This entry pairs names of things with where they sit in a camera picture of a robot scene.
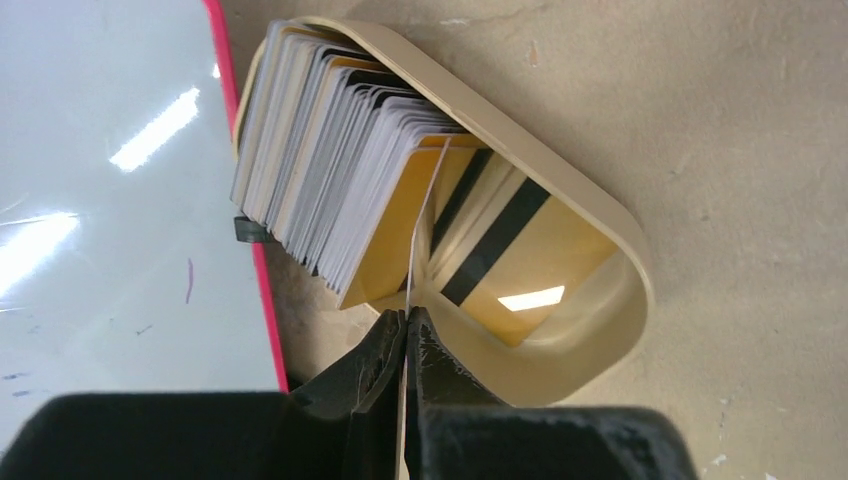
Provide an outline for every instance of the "card holder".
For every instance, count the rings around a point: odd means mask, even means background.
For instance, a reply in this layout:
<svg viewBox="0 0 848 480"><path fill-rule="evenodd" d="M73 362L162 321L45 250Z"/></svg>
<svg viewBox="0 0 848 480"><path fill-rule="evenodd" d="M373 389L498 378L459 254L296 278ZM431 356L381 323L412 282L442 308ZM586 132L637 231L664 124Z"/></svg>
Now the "card holder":
<svg viewBox="0 0 848 480"><path fill-rule="evenodd" d="M479 142L442 162L417 224L436 161L431 154L404 172L393 197L407 195L414 207L387 211L369 249L393 236L415 243L413 278L383 257L397 252L368 250L342 307L403 308L412 286L409 297L429 309L445 345L515 405L562 399L633 354L655 300L645 236L622 205L394 31L322 17L294 22L362 48ZM234 135L237 146L239 128Z"/></svg>

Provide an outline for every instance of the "stack of cards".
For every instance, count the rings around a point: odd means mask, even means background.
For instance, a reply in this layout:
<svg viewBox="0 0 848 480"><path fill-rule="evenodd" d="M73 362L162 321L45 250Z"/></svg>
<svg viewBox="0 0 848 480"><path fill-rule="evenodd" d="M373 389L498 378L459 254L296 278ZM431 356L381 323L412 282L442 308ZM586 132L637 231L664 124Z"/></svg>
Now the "stack of cards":
<svg viewBox="0 0 848 480"><path fill-rule="evenodd" d="M358 47L277 21L253 86L231 198L326 279L344 308L402 288L436 165L461 169L484 149Z"/></svg>

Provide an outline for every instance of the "beige floor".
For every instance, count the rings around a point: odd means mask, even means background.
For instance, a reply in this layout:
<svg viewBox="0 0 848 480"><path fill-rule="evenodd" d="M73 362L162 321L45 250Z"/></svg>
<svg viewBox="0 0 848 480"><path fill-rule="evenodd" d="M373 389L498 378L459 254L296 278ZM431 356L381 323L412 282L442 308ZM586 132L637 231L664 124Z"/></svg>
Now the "beige floor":
<svg viewBox="0 0 848 480"><path fill-rule="evenodd" d="M848 478L848 1L223 3L240 79L272 18L386 24L635 214L659 308L568 403L664 412L704 478ZM275 257L313 375L371 317Z"/></svg>

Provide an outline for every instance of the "magnetic stripe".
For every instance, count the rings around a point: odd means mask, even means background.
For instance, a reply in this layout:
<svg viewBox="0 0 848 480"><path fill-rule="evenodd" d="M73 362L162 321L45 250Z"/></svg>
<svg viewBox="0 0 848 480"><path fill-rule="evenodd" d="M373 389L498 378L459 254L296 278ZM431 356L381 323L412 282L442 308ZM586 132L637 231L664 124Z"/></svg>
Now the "magnetic stripe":
<svg viewBox="0 0 848 480"><path fill-rule="evenodd" d="M536 182L529 178L524 180L444 286L442 295L454 305L461 305L548 197L550 193Z"/></svg>
<svg viewBox="0 0 848 480"><path fill-rule="evenodd" d="M474 188L474 184L477 183L477 179L480 178L480 174L483 173L483 169L486 167L489 159L492 158L493 153L494 151L488 148L480 149L471 157L471 163L468 164L465 172L462 173L459 182L456 184L456 188L451 192L450 198L448 198L448 202L442 210L442 214L439 215L436 224L433 225L433 238L430 241L431 255L436 251L436 247L439 246L439 243L445 237L448 227L453 223L456 214L459 212L459 208L465 203L465 199L468 198L468 194L471 193L471 189Z"/></svg>

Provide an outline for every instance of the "beige plastic tray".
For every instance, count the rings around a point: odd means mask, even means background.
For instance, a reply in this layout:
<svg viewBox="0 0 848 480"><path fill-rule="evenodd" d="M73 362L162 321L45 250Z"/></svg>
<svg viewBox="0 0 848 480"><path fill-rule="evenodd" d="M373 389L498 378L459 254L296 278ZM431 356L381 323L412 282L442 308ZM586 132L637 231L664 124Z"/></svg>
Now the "beige plastic tray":
<svg viewBox="0 0 848 480"><path fill-rule="evenodd" d="M543 405L568 396L633 349L654 308L654 292L645 236L621 204L394 31L313 16L295 21L350 38L559 201L539 210L537 217L544 212L550 218L535 230L528 224L511 263L469 296L476 294L474 305L468 300L457 308L448 301L436 273L430 284L417 286L416 303L430 310L445 345L483 384L514 405ZM446 258L438 267L455 269ZM505 294L534 292L557 277L565 293L555 304L510 311L498 303ZM395 307L397 300L371 306Z"/></svg>

